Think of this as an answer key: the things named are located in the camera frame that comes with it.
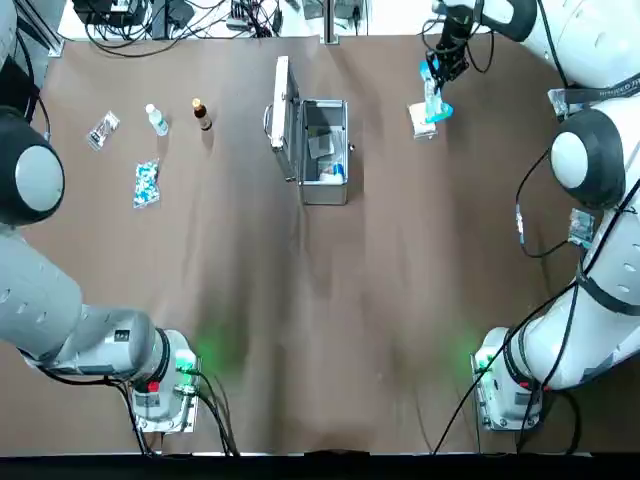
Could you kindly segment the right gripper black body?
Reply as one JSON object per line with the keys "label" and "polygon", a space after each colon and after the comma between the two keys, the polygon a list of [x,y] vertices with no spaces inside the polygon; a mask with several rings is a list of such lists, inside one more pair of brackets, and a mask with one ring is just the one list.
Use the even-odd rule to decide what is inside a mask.
{"label": "right gripper black body", "polygon": [[464,47],[467,39],[468,24],[456,18],[446,18],[435,52],[439,55],[453,54]]}

